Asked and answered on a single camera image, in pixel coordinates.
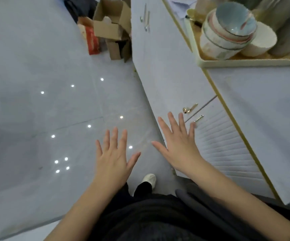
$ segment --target stacked bowls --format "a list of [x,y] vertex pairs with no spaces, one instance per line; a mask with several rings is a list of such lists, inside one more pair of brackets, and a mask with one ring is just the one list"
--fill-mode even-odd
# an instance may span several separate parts
[[242,4],[222,3],[207,15],[199,45],[205,55],[226,60],[251,43],[256,29],[253,14]]

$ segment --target hand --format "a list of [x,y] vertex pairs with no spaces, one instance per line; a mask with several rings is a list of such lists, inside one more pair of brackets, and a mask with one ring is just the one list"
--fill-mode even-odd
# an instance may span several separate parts
[[104,191],[116,194],[126,183],[140,152],[133,154],[126,161],[127,130],[124,129],[117,147],[118,129],[113,129],[112,137],[106,130],[103,147],[96,140],[96,174],[93,183],[99,184]]
[[198,161],[203,160],[194,140],[195,123],[191,123],[189,133],[187,134],[182,113],[178,115],[180,125],[177,124],[171,112],[168,113],[168,119],[172,130],[170,130],[161,117],[158,118],[159,125],[166,139],[167,149],[157,141],[152,141],[152,145],[176,170],[186,174]]

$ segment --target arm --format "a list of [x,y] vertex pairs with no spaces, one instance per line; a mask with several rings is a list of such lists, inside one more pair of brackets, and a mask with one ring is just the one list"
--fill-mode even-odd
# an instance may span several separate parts
[[289,220],[237,186],[202,158],[194,141],[195,123],[191,123],[187,133],[182,113],[179,114],[180,125],[177,124],[172,113],[168,113],[168,118],[171,130],[159,117],[159,125],[165,135],[167,149],[159,142],[152,142],[167,161],[268,239],[290,240]]
[[114,128],[110,139],[107,130],[103,147],[96,141],[96,174],[93,182],[45,241],[86,240],[106,206],[124,186],[140,152],[126,162],[127,130],[123,130],[118,147],[117,135],[118,129]]

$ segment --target forearm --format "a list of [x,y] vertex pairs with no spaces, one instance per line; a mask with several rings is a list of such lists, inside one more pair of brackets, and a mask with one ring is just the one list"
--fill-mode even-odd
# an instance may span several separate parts
[[45,241],[86,240],[114,193],[92,183]]
[[270,240],[290,240],[290,221],[203,159],[186,173],[200,188]]

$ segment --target bowl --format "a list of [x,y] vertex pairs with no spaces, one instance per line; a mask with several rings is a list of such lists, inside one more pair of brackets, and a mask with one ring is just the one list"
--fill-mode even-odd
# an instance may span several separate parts
[[254,40],[241,51],[244,56],[259,56],[266,53],[277,42],[276,33],[266,24],[257,22]]
[[251,11],[236,2],[221,3],[212,15],[212,23],[222,36],[234,41],[247,40],[257,28]]
[[253,34],[248,36],[248,39],[245,41],[235,42],[233,40],[229,40],[226,37],[222,36],[222,34],[218,33],[213,23],[211,22],[211,16],[213,13],[209,13],[206,17],[206,20],[203,23],[202,29],[204,29],[205,35],[211,40],[213,43],[219,45],[222,48],[226,49],[243,49],[245,48],[253,38]]
[[216,60],[227,60],[235,54],[239,53],[242,49],[225,49],[213,43],[205,35],[204,30],[202,29],[201,36],[199,39],[199,46],[202,52]]

